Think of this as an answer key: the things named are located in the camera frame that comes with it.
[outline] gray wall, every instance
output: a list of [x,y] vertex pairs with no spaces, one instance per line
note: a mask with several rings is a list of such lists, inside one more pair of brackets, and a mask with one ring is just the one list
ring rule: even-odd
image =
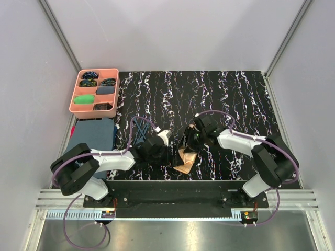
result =
[[37,0],[0,1],[0,250],[20,250],[50,184],[75,70]]
[[266,70],[303,0],[48,0],[81,66]]
[[335,247],[335,1],[314,1],[270,76],[288,136]]

